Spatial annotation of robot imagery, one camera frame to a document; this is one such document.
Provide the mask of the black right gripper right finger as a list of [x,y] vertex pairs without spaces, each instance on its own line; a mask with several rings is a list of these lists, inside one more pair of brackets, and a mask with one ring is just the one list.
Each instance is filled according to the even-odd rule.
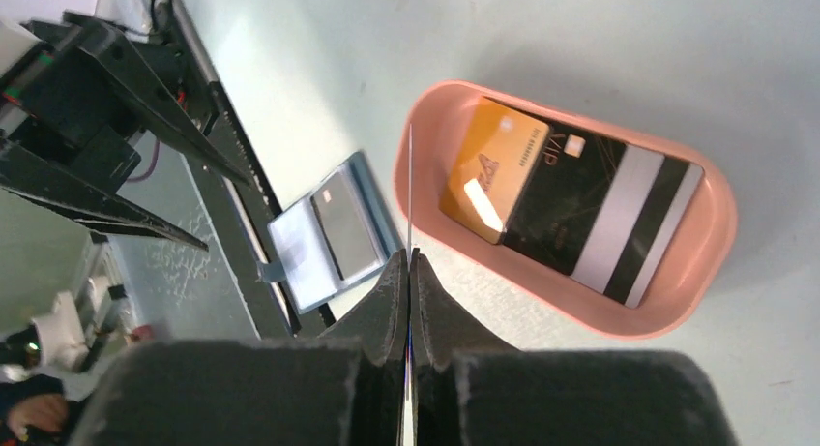
[[734,445],[706,373],[668,350],[517,349],[409,262],[420,445]]

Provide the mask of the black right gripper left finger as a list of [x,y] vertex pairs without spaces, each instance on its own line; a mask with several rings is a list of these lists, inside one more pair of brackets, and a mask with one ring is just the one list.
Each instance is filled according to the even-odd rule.
[[103,374],[72,445],[396,445],[406,252],[314,339],[146,342]]

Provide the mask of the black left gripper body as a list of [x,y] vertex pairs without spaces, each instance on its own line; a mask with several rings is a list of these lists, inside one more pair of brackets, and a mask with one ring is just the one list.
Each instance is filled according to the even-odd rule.
[[140,131],[134,114],[79,50],[53,62],[68,25],[26,24],[45,40],[36,53],[1,77],[1,95],[29,113],[13,140],[41,158],[67,167],[99,189],[115,193],[141,162],[131,139]]

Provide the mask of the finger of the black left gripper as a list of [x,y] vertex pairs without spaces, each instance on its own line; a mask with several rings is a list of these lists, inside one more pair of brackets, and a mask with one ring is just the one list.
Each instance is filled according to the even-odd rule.
[[176,95],[163,84],[154,69],[126,34],[110,22],[71,11],[63,20],[84,35],[79,48],[102,69],[113,93],[167,146],[209,166],[233,182],[247,185],[249,178],[230,162],[195,126]]
[[1,188],[103,235],[155,238],[208,249],[206,242],[177,225],[6,139],[1,141]]

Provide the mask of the black credit card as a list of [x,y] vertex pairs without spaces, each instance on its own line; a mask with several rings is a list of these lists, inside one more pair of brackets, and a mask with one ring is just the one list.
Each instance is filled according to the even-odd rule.
[[[413,256],[413,135],[413,125],[410,124],[407,133],[407,235],[405,246],[407,267],[412,265]],[[413,337],[411,321],[408,321],[407,326],[407,348],[405,355],[404,407],[402,411],[402,433],[399,439],[401,440],[401,445],[415,445],[415,394],[413,389]]]
[[337,275],[345,282],[362,279],[380,258],[359,201],[345,172],[330,175],[310,196]]
[[579,260],[627,144],[557,121],[508,220],[502,245],[564,275]]

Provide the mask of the blue card holder wallet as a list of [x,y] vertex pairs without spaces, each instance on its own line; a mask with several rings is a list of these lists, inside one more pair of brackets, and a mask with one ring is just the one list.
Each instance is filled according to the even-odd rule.
[[267,225],[277,258],[257,265],[311,312],[377,276],[402,239],[366,154],[357,151]]

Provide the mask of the pink oval tray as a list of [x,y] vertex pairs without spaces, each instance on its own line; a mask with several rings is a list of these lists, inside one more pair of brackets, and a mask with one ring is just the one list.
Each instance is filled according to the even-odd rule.
[[[703,168],[703,178],[638,308],[628,309],[529,258],[492,246],[439,210],[438,198],[447,173],[481,97],[661,151]],[[394,166],[395,199],[405,217],[410,124],[414,134],[414,227],[473,261],[474,273],[487,272],[502,277],[557,312],[610,339],[656,338],[680,326],[700,303],[734,243],[738,214],[732,189],[720,170],[696,150],[462,80],[434,84],[419,96],[407,114]]]

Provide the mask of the striped back credit card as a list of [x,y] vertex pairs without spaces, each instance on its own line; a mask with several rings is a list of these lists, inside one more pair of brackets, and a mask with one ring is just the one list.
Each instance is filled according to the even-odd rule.
[[698,164],[629,145],[571,278],[638,307],[703,175]]

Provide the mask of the gold credit card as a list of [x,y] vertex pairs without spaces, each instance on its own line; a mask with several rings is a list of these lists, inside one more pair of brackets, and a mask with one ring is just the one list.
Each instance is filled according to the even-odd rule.
[[498,244],[550,131],[539,118],[480,98],[439,209],[486,242]]

